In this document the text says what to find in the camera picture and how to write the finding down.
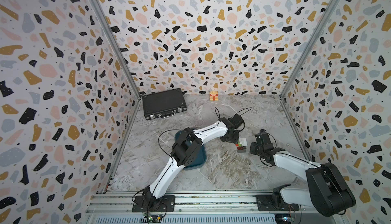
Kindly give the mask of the white usb flash drive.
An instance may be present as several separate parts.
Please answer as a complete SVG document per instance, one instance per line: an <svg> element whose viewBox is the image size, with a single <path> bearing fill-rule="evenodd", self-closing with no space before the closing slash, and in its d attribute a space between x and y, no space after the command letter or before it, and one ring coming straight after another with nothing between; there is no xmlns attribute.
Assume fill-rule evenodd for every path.
<svg viewBox="0 0 391 224"><path fill-rule="evenodd" d="M242 138L242 137L240 137L239 138L239 146L240 147L246 147L247 146L247 140L246 140L246 138Z"/></svg>

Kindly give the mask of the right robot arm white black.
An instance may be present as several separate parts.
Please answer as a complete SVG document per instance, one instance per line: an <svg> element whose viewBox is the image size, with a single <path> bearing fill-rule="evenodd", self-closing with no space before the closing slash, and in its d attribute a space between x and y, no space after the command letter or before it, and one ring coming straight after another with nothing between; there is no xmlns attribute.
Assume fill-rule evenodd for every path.
<svg viewBox="0 0 391 224"><path fill-rule="evenodd" d="M272 143L271 136L261 129L251 143L250 154L259 156L268 167L278 167L291 172L306 182L305 187L285 184L273 189L270 205L282 210L288 205L308 206L325 217L344 214L356 205L356 198L337 166L320 164L295 156Z"/></svg>

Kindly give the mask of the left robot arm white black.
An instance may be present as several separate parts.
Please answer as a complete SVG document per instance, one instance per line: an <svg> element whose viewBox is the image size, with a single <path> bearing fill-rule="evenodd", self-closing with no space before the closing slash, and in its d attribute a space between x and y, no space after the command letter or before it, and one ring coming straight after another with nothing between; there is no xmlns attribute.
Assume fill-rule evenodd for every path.
<svg viewBox="0 0 391 224"><path fill-rule="evenodd" d="M172 151L163 171L157 179L143 190L144 203L149 208L159 204L168 187L179 172L191 165L207 142L220 138L222 142L238 143L243 118L236 114L231 118L219 118L215 123L201 129L185 128L175 139Z"/></svg>

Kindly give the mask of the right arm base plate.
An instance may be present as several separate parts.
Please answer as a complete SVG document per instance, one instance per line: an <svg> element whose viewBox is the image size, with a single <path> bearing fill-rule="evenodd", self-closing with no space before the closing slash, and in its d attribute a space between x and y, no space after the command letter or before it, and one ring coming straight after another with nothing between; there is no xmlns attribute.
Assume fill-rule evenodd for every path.
<svg viewBox="0 0 391 224"><path fill-rule="evenodd" d="M275 194L256 195L258 211L299 211L297 204L287 204Z"/></svg>

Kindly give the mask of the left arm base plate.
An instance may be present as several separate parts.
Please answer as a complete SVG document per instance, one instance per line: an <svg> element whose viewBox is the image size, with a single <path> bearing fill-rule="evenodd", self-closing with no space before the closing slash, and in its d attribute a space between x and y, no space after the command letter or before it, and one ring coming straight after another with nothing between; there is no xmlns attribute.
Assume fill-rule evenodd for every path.
<svg viewBox="0 0 391 224"><path fill-rule="evenodd" d="M146 197L139 195L134 199L132 212L173 212L175 198L174 195L164 195L159 199L147 200Z"/></svg>

